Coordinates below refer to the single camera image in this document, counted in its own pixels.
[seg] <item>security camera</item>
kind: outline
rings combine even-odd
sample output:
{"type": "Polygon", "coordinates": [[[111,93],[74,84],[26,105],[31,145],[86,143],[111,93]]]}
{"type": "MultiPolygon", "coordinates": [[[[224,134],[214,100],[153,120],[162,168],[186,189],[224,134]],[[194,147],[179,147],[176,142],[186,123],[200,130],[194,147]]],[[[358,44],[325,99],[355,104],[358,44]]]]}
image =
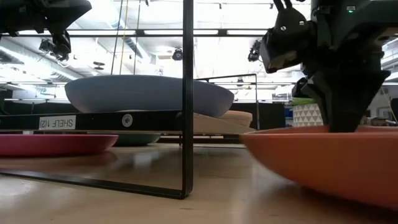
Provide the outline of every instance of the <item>security camera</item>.
{"type": "Polygon", "coordinates": [[[183,55],[182,49],[175,49],[172,58],[173,58],[173,60],[176,60],[176,61],[182,60],[182,55],[183,55]]]}

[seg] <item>wire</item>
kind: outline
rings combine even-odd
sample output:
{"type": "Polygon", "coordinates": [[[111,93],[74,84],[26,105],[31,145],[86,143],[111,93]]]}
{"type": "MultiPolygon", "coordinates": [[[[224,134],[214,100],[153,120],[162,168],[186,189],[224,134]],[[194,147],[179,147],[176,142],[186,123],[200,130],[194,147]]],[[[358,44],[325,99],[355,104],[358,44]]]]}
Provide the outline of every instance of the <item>wire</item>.
{"type": "Polygon", "coordinates": [[[120,13],[119,13],[119,20],[118,20],[118,30],[116,31],[116,38],[115,38],[115,41],[114,41],[114,50],[113,50],[111,75],[113,75],[113,65],[114,65],[114,58],[116,57],[116,46],[118,44],[118,35],[119,35],[119,30],[120,30],[120,20],[122,19],[122,10],[123,10],[123,0],[121,0],[121,2],[120,2],[120,13]]]}
{"type": "Polygon", "coordinates": [[[398,123],[397,117],[396,117],[394,111],[392,110],[391,100],[387,97],[386,92],[384,92],[383,87],[381,88],[381,91],[383,92],[383,95],[384,95],[384,97],[385,97],[386,100],[387,100],[387,104],[388,104],[388,106],[390,107],[390,111],[391,111],[392,117],[394,118],[394,121],[395,121],[396,123],[398,123]]]}
{"type": "Polygon", "coordinates": [[[40,59],[38,59],[37,62],[41,61],[48,53],[49,53],[49,52],[46,52],[45,54],[43,54],[43,56],[42,56],[40,59]]]}
{"type": "Polygon", "coordinates": [[[124,43],[125,43],[125,41],[124,41],[124,38],[126,37],[126,28],[127,28],[127,20],[128,20],[128,14],[129,14],[129,0],[127,0],[127,3],[126,3],[126,15],[125,15],[125,21],[124,21],[124,32],[123,32],[123,38],[122,38],[122,40],[123,40],[123,44],[122,44],[122,57],[120,58],[120,69],[119,69],[119,75],[121,75],[122,74],[122,66],[123,66],[123,55],[124,55],[124,43]]]}
{"type": "Polygon", "coordinates": [[[59,62],[59,61],[57,61],[57,63],[58,63],[59,65],[61,65],[62,68],[67,68],[67,67],[69,67],[69,64],[67,64],[67,65],[62,65],[62,63],[59,62]]]}
{"type": "MultiPolygon", "coordinates": [[[[139,19],[141,15],[141,0],[139,0],[138,3],[138,17],[137,17],[137,29],[139,28],[139,19]]],[[[137,46],[138,46],[138,36],[136,37],[136,47],[134,49],[134,73],[133,75],[136,74],[136,64],[137,64],[137,46]]]]}

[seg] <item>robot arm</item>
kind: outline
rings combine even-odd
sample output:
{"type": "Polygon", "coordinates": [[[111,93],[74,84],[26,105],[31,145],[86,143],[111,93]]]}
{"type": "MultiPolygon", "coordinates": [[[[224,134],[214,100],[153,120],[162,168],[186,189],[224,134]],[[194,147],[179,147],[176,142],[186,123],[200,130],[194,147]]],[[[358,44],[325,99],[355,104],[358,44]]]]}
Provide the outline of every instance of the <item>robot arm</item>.
{"type": "Polygon", "coordinates": [[[390,72],[381,69],[382,45],[398,33],[398,1],[312,0],[311,20],[285,1],[263,37],[266,72],[303,65],[298,91],[314,98],[330,132],[353,132],[390,72]]]}
{"type": "Polygon", "coordinates": [[[0,2],[0,37],[8,33],[13,37],[19,31],[35,30],[42,34],[47,29],[51,42],[42,42],[40,49],[50,52],[57,60],[67,60],[71,52],[66,28],[91,9],[86,0],[12,0],[0,2]]]}

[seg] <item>blue bowl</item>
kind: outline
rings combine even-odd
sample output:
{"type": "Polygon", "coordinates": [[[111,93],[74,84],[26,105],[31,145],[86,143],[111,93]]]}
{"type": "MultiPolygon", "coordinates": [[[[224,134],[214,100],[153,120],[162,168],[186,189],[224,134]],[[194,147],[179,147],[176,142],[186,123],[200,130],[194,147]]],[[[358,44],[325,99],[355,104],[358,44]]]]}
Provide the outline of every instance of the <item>blue bowl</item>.
{"type": "MultiPolygon", "coordinates": [[[[104,75],[65,85],[70,103],[84,113],[122,110],[181,110],[182,79],[152,75],[104,75]]],[[[193,112],[218,118],[231,107],[229,90],[193,82],[193,112]]]]}

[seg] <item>patterned panel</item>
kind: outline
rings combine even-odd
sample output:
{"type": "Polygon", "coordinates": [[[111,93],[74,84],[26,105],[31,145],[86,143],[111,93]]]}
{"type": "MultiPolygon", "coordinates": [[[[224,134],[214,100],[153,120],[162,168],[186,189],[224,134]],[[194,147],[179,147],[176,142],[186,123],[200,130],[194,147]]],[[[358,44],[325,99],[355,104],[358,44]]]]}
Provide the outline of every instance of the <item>patterned panel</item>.
{"type": "Polygon", "coordinates": [[[293,107],[293,126],[304,127],[319,125],[323,125],[323,121],[317,104],[293,107]]]}

